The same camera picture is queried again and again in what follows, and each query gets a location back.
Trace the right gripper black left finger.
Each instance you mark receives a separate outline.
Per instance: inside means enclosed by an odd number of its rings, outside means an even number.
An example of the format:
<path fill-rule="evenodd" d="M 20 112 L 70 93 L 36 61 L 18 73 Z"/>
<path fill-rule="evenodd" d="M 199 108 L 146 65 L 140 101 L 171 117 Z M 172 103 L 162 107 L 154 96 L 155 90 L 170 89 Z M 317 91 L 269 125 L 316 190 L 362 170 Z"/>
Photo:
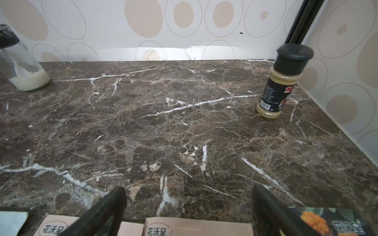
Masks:
<path fill-rule="evenodd" d="M 118 235 L 126 206 L 125 189 L 116 187 L 60 235 L 116 236 Z"/>

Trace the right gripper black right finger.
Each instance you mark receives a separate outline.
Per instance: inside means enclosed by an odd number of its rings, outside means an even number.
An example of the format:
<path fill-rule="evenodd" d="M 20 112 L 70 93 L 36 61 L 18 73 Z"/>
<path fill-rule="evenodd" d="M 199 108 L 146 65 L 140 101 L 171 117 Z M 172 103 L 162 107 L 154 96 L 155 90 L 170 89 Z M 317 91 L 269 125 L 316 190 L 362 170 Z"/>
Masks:
<path fill-rule="evenodd" d="M 284 205 L 268 189 L 255 184 L 252 204 L 259 236 L 318 236 L 319 233 Z"/>

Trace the orange marigold seed packet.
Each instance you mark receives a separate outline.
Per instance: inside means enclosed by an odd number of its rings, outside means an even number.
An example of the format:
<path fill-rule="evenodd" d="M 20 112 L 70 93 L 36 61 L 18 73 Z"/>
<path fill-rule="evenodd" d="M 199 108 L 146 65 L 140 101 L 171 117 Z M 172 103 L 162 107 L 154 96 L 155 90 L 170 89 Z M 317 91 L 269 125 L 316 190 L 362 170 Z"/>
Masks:
<path fill-rule="evenodd" d="M 375 236 L 357 212 L 347 208 L 289 207 L 322 236 Z"/>

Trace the pink illustrated sunflower seed packet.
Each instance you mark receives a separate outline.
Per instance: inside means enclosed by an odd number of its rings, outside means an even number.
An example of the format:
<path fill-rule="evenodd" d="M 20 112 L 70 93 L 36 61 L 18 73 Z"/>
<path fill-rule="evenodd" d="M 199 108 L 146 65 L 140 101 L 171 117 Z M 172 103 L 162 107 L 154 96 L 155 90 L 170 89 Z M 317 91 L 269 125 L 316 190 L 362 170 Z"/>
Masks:
<path fill-rule="evenodd" d="M 79 217 L 75 216 L 49 214 L 42 221 L 34 236 L 58 236 L 78 219 Z M 123 221 L 118 236 L 141 236 L 143 229 L 143 224 Z"/>

